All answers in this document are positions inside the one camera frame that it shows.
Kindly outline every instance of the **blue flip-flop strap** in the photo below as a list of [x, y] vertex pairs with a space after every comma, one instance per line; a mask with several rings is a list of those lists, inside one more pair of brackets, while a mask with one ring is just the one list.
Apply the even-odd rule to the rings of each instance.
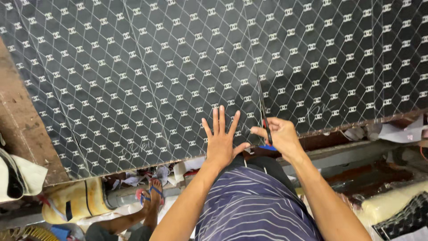
[[146, 198], [142, 193], [141, 193], [141, 197], [140, 197], [140, 203], [141, 203], [141, 206], [143, 205], [143, 199], [145, 199], [145, 200], [147, 200], [147, 201], [151, 201], [151, 199], [150, 198]]
[[163, 198], [163, 194], [162, 194], [162, 192], [161, 191], [159, 191], [156, 187], [154, 187], [154, 186], [151, 186], [150, 187], [150, 189], [149, 189], [149, 193], [150, 192], [152, 192], [152, 189], [154, 189], [157, 193], [159, 193], [159, 195]]

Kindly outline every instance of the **black patterned fabric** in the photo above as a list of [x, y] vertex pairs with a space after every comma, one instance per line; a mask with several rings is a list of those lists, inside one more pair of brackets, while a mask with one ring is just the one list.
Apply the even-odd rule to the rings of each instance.
[[391, 240], [428, 226], [428, 193], [422, 192], [410, 200], [401, 211], [372, 227], [383, 238]]
[[1, 0], [0, 35], [73, 179], [205, 153], [201, 118], [299, 133], [426, 108], [425, 0]]

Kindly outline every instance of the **red wire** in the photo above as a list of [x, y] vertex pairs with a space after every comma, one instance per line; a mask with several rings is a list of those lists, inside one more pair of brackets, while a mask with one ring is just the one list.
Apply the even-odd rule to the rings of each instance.
[[421, 147], [421, 155], [422, 155], [422, 157], [426, 160], [426, 161], [428, 161], [428, 159], [424, 156], [424, 154], [423, 154], [423, 152], [422, 152], [422, 147]]

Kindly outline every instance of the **striped shirt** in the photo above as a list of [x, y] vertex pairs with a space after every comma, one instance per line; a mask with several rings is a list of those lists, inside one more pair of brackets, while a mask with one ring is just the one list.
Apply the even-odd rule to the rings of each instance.
[[211, 187], [195, 234], [196, 241], [323, 240], [287, 187], [247, 167], [225, 172]]

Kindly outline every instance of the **foot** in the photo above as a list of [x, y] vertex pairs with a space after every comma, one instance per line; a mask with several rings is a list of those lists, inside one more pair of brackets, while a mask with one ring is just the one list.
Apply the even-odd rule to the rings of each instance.
[[144, 189], [138, 189], [136, 193], [136, 197], [137, 197], [137, 200], [140, 200], [141, 198], [144, 200], [143, 208], [141, 209], [141, 211], [147, 211], [150, 207], [150, 201], [145, 198], [150, 198], [150, 194]]
[[[162, 183], [158, 179], [151, 179], [149, 181], [149, 188], [152, 187], [152, 186], [156, 187], [160, 192], [162, 192]], [[150, 203], [151, 207], [154, 207], [154, 208], [157, 209], [160, 206], [161, 202], [162, 202], [161, 195], [158, 192], [156, 192], [155, 190], [152, 190], [150, 192], [150, 196], [151, 196], [151, 199], [152, 199], [152, 201]]]

